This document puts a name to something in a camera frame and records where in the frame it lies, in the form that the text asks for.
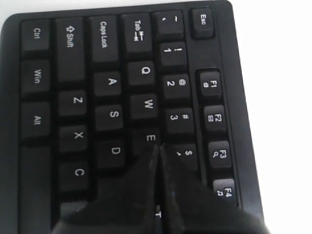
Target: black keyboard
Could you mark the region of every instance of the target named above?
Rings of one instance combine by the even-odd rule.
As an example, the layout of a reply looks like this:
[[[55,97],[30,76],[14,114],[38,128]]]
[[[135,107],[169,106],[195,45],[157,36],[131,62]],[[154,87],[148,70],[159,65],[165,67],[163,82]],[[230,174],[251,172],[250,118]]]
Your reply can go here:
[[[155,143],[263,218],[227,1],[18,14],[0,49],[1,234],[49,233]]]

